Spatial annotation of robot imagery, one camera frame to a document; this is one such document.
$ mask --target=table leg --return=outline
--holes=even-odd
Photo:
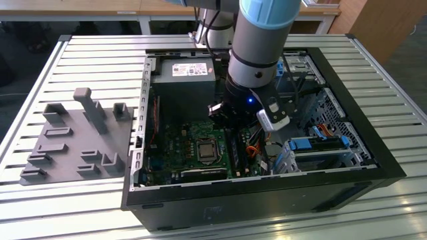
[[[143,35],[151,35],[152,34],[152,31],[151,31],[151,28],[150,28],[151,17],[150,16],[139,16],[138,17],[138,21],[139,21],[142,34]]]
[[[319,28],[315,34],[329,34],[334,19],[335,19],[335,15],[329,15],[323,17],[323,20],[319,24]]]

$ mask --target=black computer chassis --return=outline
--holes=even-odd
[[[124,174],[122,209],[131,210],[148,231],[185,229],[335,210],[374,189],[387,187],[406,177],[321,50],[318,48],[283,50],[306,51],[311,56],[378,168],[130,191],[132,163],[130,158]],[[205,49],[162,49],[162,51],[206,52]]]

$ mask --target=floor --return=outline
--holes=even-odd
[[[96,22],[96,25],[103,35],[122,34],[120,24],[118,22]],[[52,22],[50,24],[43,24],[43,27],[48,30],[47,38],[51,42],[51,49],[54,49],[59,36],[71,34],[76,26],[78,22]],[[385,65],[390,75],[425,112],[427,112],[426,43],[427,16],[425,16],[421,23],[417,25],[415,33],[407,37],[405,43],[397,49]],[[39,54],[30,53],[16,37],[12,34],[0,31],[0,54],[16,73],[16,80],[10,85],[0,87],[2,141],[26,101],[26,94],[31,91],[39,73],[48,60],[51,51]]]

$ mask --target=white table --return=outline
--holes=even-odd
[[[55,47],[0,145],[0,239],[417,239],[427,232],[427,117],[357,40],[291,35],[287,47],[319,47],[390,148],[407,178],[345,208],[150,233],[120,210],[123,178],[22,186],[47,103],[92,89],[102,106],[138,108],[146,49],[191,48],[186,35],[75,36]]]

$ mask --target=open computer tower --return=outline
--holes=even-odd
[[[283,50],[274,84],[298,104],[271,134],[250,113],[213,121],[229,49],[147,50],[122,207],[150,231],[339,209],[406,176],[321,50]]]

